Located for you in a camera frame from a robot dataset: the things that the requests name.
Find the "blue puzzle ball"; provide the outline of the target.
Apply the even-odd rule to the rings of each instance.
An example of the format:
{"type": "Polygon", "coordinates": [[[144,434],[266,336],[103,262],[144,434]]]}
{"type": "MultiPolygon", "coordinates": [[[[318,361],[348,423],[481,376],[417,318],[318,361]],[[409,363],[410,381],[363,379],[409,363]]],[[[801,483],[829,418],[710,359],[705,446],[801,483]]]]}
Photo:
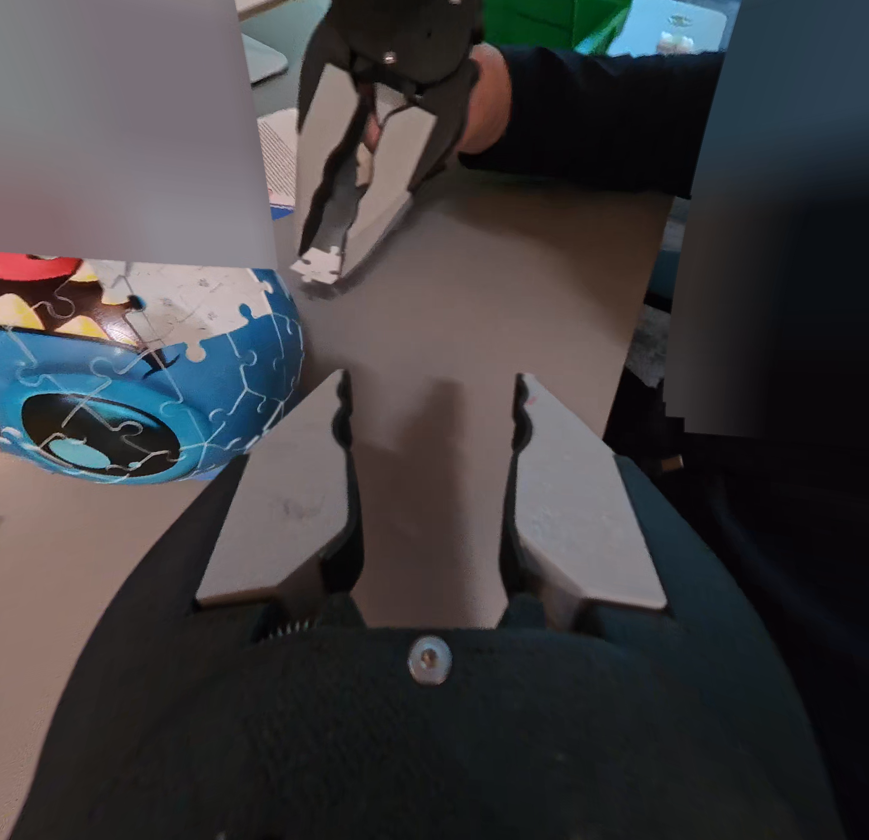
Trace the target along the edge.
{"type": "Polygon", "coordinates": [[[276,270],[3,253],[2,453],[146,486],[213,477],[300,399],[276,270]]]}

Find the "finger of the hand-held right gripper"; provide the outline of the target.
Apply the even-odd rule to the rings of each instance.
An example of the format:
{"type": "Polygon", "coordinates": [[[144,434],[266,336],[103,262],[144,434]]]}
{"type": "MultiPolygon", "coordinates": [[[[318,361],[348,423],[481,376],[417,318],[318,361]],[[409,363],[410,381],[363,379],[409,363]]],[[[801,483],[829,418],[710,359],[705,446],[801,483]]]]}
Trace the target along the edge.
{"type": "Polygon", "coordinates": [[[374,85],[380,135],[370,180],[348,228],[339,277],[348,277],[383,242],[412,200],[410,184],[436,125],[436,116],[383,84],[374,85]]]}
{"type": "Polygon", "coordinates": [[[368,114],[351,74],[326,64],[304,116],[296,159],[296,255],[310,247],[343,250],[363,189],[357,151],[368,114]]]}

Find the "white instruction sheet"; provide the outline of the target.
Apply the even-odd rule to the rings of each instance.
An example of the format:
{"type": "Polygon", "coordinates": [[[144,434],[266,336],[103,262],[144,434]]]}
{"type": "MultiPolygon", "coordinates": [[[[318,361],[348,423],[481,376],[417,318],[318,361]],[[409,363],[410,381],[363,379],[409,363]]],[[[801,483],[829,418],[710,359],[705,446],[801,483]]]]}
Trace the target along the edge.
{"type": "Polygon", "coordinates": [[[290,216],[296,205],[297,109],[258,118],[260,145],[273,221],[290,216]]]}

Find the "grey background table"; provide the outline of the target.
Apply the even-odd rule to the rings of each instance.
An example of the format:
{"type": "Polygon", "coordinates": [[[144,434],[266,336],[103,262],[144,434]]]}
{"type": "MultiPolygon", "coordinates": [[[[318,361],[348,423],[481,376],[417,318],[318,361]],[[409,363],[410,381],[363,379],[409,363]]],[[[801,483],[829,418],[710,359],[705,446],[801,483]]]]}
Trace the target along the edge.
{"type": "Polygon", "coordinates": [[[609,56],[717,52],[726,16],[682,0],[633,0],[609,56]]]}

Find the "green plastic bin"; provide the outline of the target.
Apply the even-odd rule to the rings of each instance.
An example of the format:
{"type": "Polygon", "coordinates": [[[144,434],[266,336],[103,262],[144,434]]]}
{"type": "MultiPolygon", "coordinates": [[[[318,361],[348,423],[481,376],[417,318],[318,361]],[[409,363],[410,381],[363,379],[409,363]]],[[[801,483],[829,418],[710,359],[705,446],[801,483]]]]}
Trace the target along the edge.
{"type": "Polygon", "coordinates": [[[633,0],[483,0],[484,40],[606,53],[633,0]]]}

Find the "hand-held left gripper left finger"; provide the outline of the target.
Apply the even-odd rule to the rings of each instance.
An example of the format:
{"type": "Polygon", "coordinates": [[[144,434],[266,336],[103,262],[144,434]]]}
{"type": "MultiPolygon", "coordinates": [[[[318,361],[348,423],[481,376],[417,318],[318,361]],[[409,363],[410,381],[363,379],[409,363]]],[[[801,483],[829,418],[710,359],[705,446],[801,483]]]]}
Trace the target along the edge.
{"type": "Polygon", "coordinates": [[[202,607],[320,608],[364,562],[350,374],[311,391],[249,454],[196,593],[202,607]]]}

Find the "person's right hand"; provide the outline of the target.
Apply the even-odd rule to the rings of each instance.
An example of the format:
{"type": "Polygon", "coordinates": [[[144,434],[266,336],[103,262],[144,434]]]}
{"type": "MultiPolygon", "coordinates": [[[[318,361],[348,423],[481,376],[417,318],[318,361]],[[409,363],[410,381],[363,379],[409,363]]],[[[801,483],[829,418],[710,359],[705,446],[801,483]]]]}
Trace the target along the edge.
{"type": "Polygon", "coordinates": [[[489,43],[471,53],[478,76],[468,101],[465,129],[456,152],[479,155],[506,132],[512,111],[512,82],[505,56],[489,43]]]}

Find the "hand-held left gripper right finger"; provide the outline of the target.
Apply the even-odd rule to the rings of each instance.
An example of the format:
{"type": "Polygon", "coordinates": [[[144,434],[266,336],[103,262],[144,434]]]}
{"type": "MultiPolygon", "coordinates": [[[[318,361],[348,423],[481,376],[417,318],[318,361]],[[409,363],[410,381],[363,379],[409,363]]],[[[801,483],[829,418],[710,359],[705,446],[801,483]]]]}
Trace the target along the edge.
{"type": "Polygon", "coordinates": [[[547,627],[596,607],[660,613],[668,598],[613,451],[538,379],[516,375],[499,570],[547,627]]]}

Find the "white puzzle piece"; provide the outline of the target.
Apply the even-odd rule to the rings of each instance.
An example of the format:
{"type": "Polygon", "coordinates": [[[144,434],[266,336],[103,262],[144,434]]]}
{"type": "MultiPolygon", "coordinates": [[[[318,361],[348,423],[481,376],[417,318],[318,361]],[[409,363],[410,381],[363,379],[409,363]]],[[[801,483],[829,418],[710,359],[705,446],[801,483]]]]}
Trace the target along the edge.
{"type": "Polygon", "coordinates": [[[334,285],[342,278],[343,255],[339,246],[310,247],[289,267],[302,282],[334,285]]]}

